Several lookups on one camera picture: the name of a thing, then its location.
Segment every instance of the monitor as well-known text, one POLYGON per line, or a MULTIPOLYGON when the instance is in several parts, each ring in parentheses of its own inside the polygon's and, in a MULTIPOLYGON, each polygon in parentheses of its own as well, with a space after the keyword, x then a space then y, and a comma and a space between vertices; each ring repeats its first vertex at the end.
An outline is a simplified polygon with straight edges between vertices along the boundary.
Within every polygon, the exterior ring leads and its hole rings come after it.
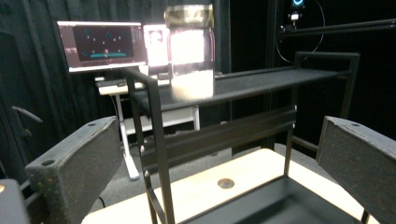
POLYGON ((140 22, 58 21, 70 73, 147 63, 140 22))
POLYGON ((169 29, 165 24, 146 24, 143 26, 145 45, 148 54, 150 75, 166 73, 168 66, 167 37, 169 29))

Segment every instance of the black cable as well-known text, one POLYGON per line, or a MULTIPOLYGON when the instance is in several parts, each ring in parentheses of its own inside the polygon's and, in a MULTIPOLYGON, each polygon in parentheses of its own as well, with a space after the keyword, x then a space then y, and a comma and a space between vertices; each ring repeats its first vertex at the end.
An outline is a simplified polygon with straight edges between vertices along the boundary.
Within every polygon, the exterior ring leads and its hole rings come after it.
MULTIPOLYGON (((318 2, 318 0, 314 0, 314 1, 318 4, 318 7, 319 7, 320 12, 321 12, 321 15, 322 15, 322 20, 323 20, 323 25, 322 25, 322 26, 325 27, 325 26, 326 26, 326 19, 325 19, 325 17, 324 17, 323 8, 322 8, 320 2, 318 2)), ((322 40, 323 40, 323 36, 324 36, 324 35, 321 35, 321 38, 320 38, 320 40, 319 40, 317 46, 312 50, 312 52, 317 51, 317 49, 319 48, 319 46, 320 46, 320 44, 321 44, 321 42, 322 42, 322 40)), ((282 53, 281 53, 280 50, 279 50, 279 46, 278 46, 278 44, 277 44, 277 41, 275 42, 275 44, 276 44, 276 51, 277 51, 277 54, 279 55, 279 57, 280 57, 283 61, 285 61, 285 62, 287 62, 287 63, 294 63, 293 61, 290 61, 290 60, 286 59, 286 58, 282 55, 282 53)))
POLYGON ((101 196, 99 196, 98 199, 99 199, 100 202, 102 203, 103 208, 106 208, 105 201, 103 200, 103 198, 102 198, 101 196))

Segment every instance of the circular mark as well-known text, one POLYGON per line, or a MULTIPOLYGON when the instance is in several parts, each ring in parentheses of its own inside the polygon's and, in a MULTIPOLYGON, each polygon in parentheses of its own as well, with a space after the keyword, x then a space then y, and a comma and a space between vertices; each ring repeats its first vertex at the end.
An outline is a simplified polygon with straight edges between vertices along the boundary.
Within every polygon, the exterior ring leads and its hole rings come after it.
POLYGON ((51 165, 55 162, 55 160, 49 160, 49 161, 43 161, 43 163, 41 163, 42 166, 48 166, 51 165))
POLYGON ((222 189, 231 189, 235 183, 229 178, 223 178, 218 182, 219 187, 222 189))

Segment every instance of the white desk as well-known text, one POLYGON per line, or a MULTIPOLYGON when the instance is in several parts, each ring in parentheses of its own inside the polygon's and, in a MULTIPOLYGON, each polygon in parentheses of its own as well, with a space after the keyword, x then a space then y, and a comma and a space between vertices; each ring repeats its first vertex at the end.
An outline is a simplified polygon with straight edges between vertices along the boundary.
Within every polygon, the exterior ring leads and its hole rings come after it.
MULTIPOLYGON (((159 80, 158 85, 169 85, 169 81, 159 80)), ((142 83, 136 83, 135 87, 137 90, 139 90, 143 88, 143 85, 142 83)), ((135 133, 134 119, 124 118, 122 113, 122 106, 120 102, 120 95, 128 93, 128 86, 101 87, 99 88, 99 93, 101 95, 109 95, 116 97, 118 119, 120 123, 120 132, 121 132, 122 144, 124 147, 123 157, 125 159, 125 164, 128 169, 129 177, 132 180, 136 180, 139 177, 139 173, 136 169, 136 166, 134 165, 134 160, 132 159, 131 152, 129 149, 129 143, 128 143, 128 135, 135 133)), ((146 116, 142 116, 140 117, 140 119, 142 122, 143 132, 152 129, 150 119, 148 119, 146 116)), ((169 127, 190 121, 193 121, 195 130, 200 129, 198 106, 163 112, 163 127, 169 127)))
MULTIPOLYGON (((285 158, 273 150, 260 149, 172 183, 176 223, 283 175, 284 161, 285 158), (234 186, 220 188, 218 181, 222 178, 230 178, 234 186)), ((293 161, 289 175, 354 218, 361 219, 363 208, 339 185, 293 161)), ((161 189, 155 189, 155 193, 158 198, 162 197, 161 189)), ((148 197, 143 193, 90 213, 82 223, 151 223, 148 197)), ((378 222, 370 217, 369 223, 378 222)))

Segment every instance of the dark background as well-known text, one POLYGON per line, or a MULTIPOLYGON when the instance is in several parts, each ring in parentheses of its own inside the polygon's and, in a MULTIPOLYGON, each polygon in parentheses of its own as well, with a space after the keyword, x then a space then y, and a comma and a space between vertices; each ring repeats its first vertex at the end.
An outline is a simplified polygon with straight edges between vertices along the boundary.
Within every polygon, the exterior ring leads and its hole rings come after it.
MULTIPOLYGON (((0 0, 0 177, 26 176, 23 166, 83 124, 115 115, 109 97, 94 86, 97 76, 119 77, 117 71, 69 75, 56 21, 163 22, 168 5, 215 6, 216 68, 224 74, 290 65, 295 51, 358 52, 361 63, 349 119, 396 139, 396 31, 361 31, 276 38, 290 24, 291 1, 146 1, 146 0, 0 0), (39 116, 38 123, 16 114, 12 106, 39 116)), ((306 0, 298 29, 396 18, 390 0, 306 0)), ((318 83, 299 89, 296 134, 318 142, 324 115, 337 116, 344 82, 318 83)), ((203 126, 266 110, 287 101, 287 92, 201 109, 203 126)))

